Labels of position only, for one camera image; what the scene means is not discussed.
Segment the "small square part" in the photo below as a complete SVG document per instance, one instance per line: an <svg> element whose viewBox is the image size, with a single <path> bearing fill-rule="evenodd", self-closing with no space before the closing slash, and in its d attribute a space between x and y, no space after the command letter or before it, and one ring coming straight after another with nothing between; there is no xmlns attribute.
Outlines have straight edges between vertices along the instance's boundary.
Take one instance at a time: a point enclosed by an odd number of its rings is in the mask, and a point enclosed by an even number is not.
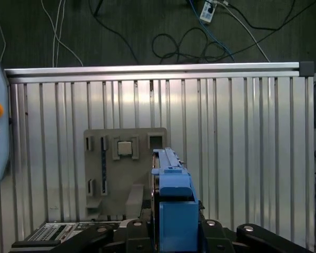
<svg viewBox="0 0 316 253"><path fill-rule="evenodd" d="M118 155L132 155L132 142L120 141L118 143Z"/></svg>

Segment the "aluminum panel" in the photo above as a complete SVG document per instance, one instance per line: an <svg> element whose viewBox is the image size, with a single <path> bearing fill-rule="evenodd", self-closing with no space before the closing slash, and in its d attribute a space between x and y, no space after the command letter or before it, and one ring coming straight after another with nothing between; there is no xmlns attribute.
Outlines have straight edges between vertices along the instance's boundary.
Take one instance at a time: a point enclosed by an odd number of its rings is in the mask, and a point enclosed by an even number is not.
<svg viewBox="0 0 316 253"><path fill-rule="evenodd" d="M292 86L292 210L295 210L293 219L292 241L296 244L305 243L306 230L306 198L305 196L305 80L299 77L293 78Z"/></svg>
<svg viewBox="0 0 316 253"><path fill-rule="evenodd" d="M60 213L61 220L88 219L86 129L144 126L167 129L206 218L233 229L263 224L312 249L313 78L298 77L298 68L271 63L8 70L14 155L0 183L0 252L53 217L49 203L60 202L55 216ZM57 196L50 196L51 184Z"/></svg>
<svg viewBox="0 0 316 253"><path fill-rule="evenodd" d="M182 103L182 81L170 80L167 84L169 92L169 111L170 111L170 128L167 131L171 136L171 148L178 154L182 161L187 163L186 154L184 154L184 137L183 137L183 103Z"/></svg>
<svg viewBox="0 0 316 253"><path fill-rule="evenodd" d="M315 237L314 237L314 212L312 208L314 207L315 200L315 170L314 168L314 86L313 78L309 77L305 80L305 145L306 145L306 221L307 228L305 230L306 234L306 245L310 250L314 250Z"/></svg>
<svg viewBox="0 0 316 253"><path fill-rule="evenodd" d="M57 85L57 132L58 132L58 159L62 194L62 215L64 221L71 220L70 212L70 183L69 166L67 159L67 120L66 120L66 87L65 83Z"/></svg>
<svg viewBox="0 0 316 253"><path fill-rule="evenodd" d="M153 81L153 115L154 124L152 127L161 127L161 86L160 81Z"/></svg>
<svg viewBox="0 0 316 253"><path fill-rule="evenodd" d="M31 168L32 209L35 229L48 218L45 160L43 156L43 103L40 97L40 85L27 84L27 111L29 132L29 163Z"/></svg>
<svg viewBox="0 0 316 253"><path fill-rule="evenodd" d="M243 78L232 79L232 167L233 167L233 225L246 221L246 135L245 87Z"/></svg>
<svg viewBox="0 0 316 253"><path fill-rule="evenodd" d="M76 172L76 211L80 220L86 219L86 192L84 172L83 133L88 129L87 84L77 82L72 87L73 123L74 123L74 161Z"/></svg>
<svg viewBox="0 0 316 253"><path fill-rule="evenodd" d="M208 153L209 153L209 173L203 173L204 177L208 179L208 192L209 192L209 218L219 218L218 207L218 147L216 146L216 80L208 79L206 88L208 90L208 96L206 98L208 108L208 135L205 137L208 139Z"/></svg>
<svg viewBox="0 0 316 253"><path fill-rule="evenodd" d="M256 223L255 217L255 165L257 161L255 159L254 139L256 138L254 128L254 79L248 78L246 87L246 138L248 140L248 148L246 155L246 220L250 223Z"/></svg>
<svg viewBox="0 0 316 253"><path fill-rule="evenodd" d="M138 123L136 127L151 127L151 87L150 81L138 81Z"/></svg>
<svg viewBox="0 0 316 253"><path fill-rule="evenodd" d="M22 240L33 231L33 219L31 214L31 191L30 191L30 168L28 167L28 150L27 138L28 129L26 124L26 94L25 85L16 85L14 91L14 102L17 108L17 124L16 146L14 150L17 151L15 170L15 189L16 189L16 205L17 205L17 226L21 228L18 230L18 239Z"/></svg>
<svg viewBox="0 0 316 253"><path fill-rule="evenodd" d="M69 181L69 210L70 219L78 220L78 206L77 206L77 174L75 170L75 151L74 151L74 118L73 118L73 92L71 83L65 83L65 118L66 118L66 154L63 154L63 161L68 164L68 181Z"/></svg>
<svg viewBox="0 0 316 253"><path fill-rule="evenodd" d="M277 115L277 233L290 240L291 239L291 194L288 186L291 185L291 142L290 142L290 79L288 77L278 78L277 84L278 102L276 106Z"/></svg>
<svg viewBox="0 0 316 253"><path fill-rule="evenodd" d="M276 232L276 147L275 147L275 79L268 80L268 180L269 180L269 230Z"/></svg>
<svg viewBox="0 0 316 253"><path fill-rule="evenodd" d="M120 85L121 128L135 128L134 82L123 81Z"/></svg>
<svg viewBox="0 0 316 253"><path fill-rule="evenodd" d="M231 159L231 80L220 78L216 80L216 148L218 153L218 218L221 224L233 228L232 207L232 172Z"/></svg>
<svg viewBox="0 0 316 253"><path fill-rule="evenodd" d="M88 96L90 129L104 129L103 83L90 82Z"/></svg>
<svg viewBox="0 0 316 253"><path fill-rule="evenodd" d="M260 80L254 78L253 80L253 132L250 134L253 136L253 154L254 160L252 163L252 169L254 174L254 222L257 225L261 225L261 122L260 116L261 107L261 94L260 94Z"/></svg>
<svg viewBox="0 0 316 253"><path fill-rule="evenodd" d="M202 199L202 168L200 168L199 95L197 80L185 80L186 157L195 192Z"/></svg>
<svg viewBox="0 0 316 253"><path fill-rule="evenodd" d="M208 127L208 105L207 105L208 87L207 80L200 80L200 168L202 169L200 177L200 189L202 193L203 205L207 207L203 214L206 217L210 216L210 191L209 191L209 127Z"/></svg>
<svg viewBox="0 0 316 253"><path fill-rule="evenodd" d="M60 200L62 184L60 184L60 169L58 166L59 150L55 83L43 85L42 102L48 219L49 221L60 221L62 213L62 202Z"/></svg>

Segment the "gray fixture plate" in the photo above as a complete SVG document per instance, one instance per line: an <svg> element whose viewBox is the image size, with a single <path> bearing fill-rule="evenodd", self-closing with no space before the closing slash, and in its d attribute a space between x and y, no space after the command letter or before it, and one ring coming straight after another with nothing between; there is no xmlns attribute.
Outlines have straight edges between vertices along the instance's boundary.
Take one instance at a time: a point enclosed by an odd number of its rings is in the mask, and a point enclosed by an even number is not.
<svg viewBox="0 0 316 253"><path fill-rule="evenodd" d="M105 150L105 192L101 138ZM132 142L132 154L118 152L121 142ZM165 128L86 130L84 143L86 207L90 218L126 214L126 203L134 184L143 185L143 198L150 198L152 150L167 147Z"/></svg>

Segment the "blue cable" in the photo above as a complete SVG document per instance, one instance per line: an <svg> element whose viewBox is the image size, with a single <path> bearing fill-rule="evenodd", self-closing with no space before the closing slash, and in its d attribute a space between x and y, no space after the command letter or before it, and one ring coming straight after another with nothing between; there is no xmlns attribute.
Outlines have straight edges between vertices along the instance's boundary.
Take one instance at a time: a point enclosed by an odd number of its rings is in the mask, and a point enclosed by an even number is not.
<svg viewBox="0 0 316 253"><path fill-rule="evenodd" d="M233 55L232 55L232 53L231 53L231 51L229 51L229 49L228 49L224 44L222 44L221 42L219 42L219 41L214 37L214 35L206 28L206 26L204 26L204 24L201 22L201 19L199 18L198 14L197 14L197 12L196 12L196 10L195 10L195 8L194 8L194 5L193 5L193 3L192 3L192 0L189 0L189 2L190 2L190 4L191 4L191 6L192 6L192 9L193 9L193 12L194 12L196 18L198 19L198 21L199 21L199 23L201 24L201 26L205 29L205 31L207 32L207 34L208 34L215 42L217 42L219 45L221 45L221 46L225 49L225 51L230 55L230 57L232 58L232 60L235 61L235 60L234 60L234 57L233 57Z"/></svg>

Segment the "dark floor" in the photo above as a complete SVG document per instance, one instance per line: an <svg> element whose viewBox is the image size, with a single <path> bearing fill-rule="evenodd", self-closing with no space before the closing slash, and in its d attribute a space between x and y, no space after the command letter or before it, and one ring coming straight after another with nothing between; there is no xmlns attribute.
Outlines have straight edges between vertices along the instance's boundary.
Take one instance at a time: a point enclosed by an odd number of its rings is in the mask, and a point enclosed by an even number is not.
<svg viewBox="0 0 316 253"><path fill-rule="evenodd" d="M257 26L278 27L288 13L293 0L231 0ZM291 16L314 0L296 0ZM53 20L59 0L44 0ZM197 1L201 11L203 1ZM177 42L192 27L200 27L186 0L105 0L99 17L120 32L132 46L140 64L158 64L151 50L152 39L160 33L170 34ZM4 68L51 67L53 32L39 0L0 0L0 22L7 41ZM242 26L221 8L217 9L209 26L213 34L232 52L252 44ZM256 39L269 34L251 30ZM136 64L124 42L100 27L89 12L88 0L67 0L62 41L83 61L85 66ZM174 51L170 40L160 38L159 54ZM200 55L204 38L199 31L191 32L181 45L184 53ZM316 69L316 4L280 31L260 43L272 62L315 61ZM3 47L0 36L0 54ZM217 47L210 55L220 55ZM175 63L176 57L164 61ZM235 55L236 62L263 62L256 46ZM229 57L219 62L232 62ZM79 66L70 53L60 47L59 66Z"/></svg>

